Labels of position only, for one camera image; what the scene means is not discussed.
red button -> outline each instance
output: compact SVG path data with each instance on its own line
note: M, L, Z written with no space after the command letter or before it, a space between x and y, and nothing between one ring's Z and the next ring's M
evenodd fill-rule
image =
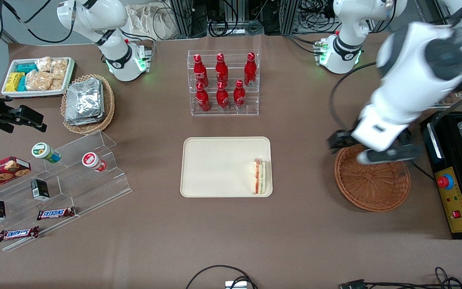
M438 187L440 188L446 188L450 184L449 179L446 176L440 176L438 178Z

brown wicker basket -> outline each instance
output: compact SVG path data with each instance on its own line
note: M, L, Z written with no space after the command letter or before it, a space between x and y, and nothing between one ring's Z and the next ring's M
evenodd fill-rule
M104 111L106 117L101 122L83 124L82 126L71 126L66 121L64 121L64 126L73 133L87 135L95 132L96 130L104 130L110 124L111 119L113 118L113 114L115 113L115 98L113 97L113 90L111 89L108 81L104 79L104 77L92 74L83 75L82 77L79 77L72 82L82 82L90 78L97 78L103 83ZM62 106L60 107L60 112L62 113L63 117L65 117L66 100L67 91L64 92L64 95L62 96Z
M334 176L343 195L354 205L371 212L385 212L401 205L409 193L411 178L403 161L361 165L356 156L365 150L356 145L340 150Z

snickers bar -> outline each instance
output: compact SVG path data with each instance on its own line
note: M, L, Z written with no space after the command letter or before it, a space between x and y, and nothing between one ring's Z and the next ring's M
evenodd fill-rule
M38 211L37 221L42 220L43 218L60 218L64 216L74 216L76 215L75 207L49 210L49 211Z
M3 230L0 233L0 242L12 240L14 238L26 238L33 237L37 238L39 236L39 227L33 227L31 229L16 230L16 231L7 231Z

acrylic display rack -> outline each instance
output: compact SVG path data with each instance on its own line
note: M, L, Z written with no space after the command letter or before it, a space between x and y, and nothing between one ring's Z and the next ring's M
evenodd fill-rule
M244 77L244 68L247 63L247 54L255 53L255 62L257 66L256 82L253 87L245 88L245 109L236 110L235 101L233 100L233 90L235 90L236 81ZM229 69L229 84L226 91L229 93L229 110L220 112L217 106L217 76L215 66L217 64L217 54L222 53L224 60ZM196 99L196 77L194 75L194 55L201 55L202 63L206 66L209 86L205 88L211 103L211 110L204 112ZM188 51L188 91L190 94L190 111L193 116L226 116L226 115L259 115L260 113L260 54L257 49L242 50L220 50L220 51Z
M49 234L81 216L132 191L126 175L117 167L111 147L116 143L98 130L72 141L56 150L62 154L58 163L33 159L31 173L0 186L0 199L5 202L6 218L0 221L1 230L20 230L40 227L39 237ZM106 161L103 172L86 168L81 163L87 152L95 152ZM46 181L50 199L33 199L30 183L33 179ZM76 207L76 215L37 221L39 210ZM11 251L35 238L18 238L2 242L2 250Z

coca-cola bottle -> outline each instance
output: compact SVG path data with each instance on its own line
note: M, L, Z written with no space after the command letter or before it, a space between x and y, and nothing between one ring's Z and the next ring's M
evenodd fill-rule
M202 111L208 112L209 110L211 110L211 104L209 103L208 93L206 92L206 90L204 90L203 84L201 82L198 82L196 84L196 88L197 103L201 107Z
M208 74L206 72L206 67L201 61L201 56L196 54L194 55L194 74L196 75L197 82L200 82L204 85L204 88L208 87Z
M247 55L247 63L245 64L245 77L244 82L245 86L252 87L256 85L256 62L254 61L255 55L250 52Z
M215 72L217 74L217 82L222 82L226 88L229 73L227 72L227 65L224 62L224 55L222 53L217 54L217 65L215 66Z
M227 99L228 94L226 91L226 87L224 86L223 82L217 83L217 104L219 105L220 112L227 112L229 110L229 101Z
M235 99L236 110L243 110L245 108L245 89L243 88L243 81L236 81L235 91L233 91L233 98Z

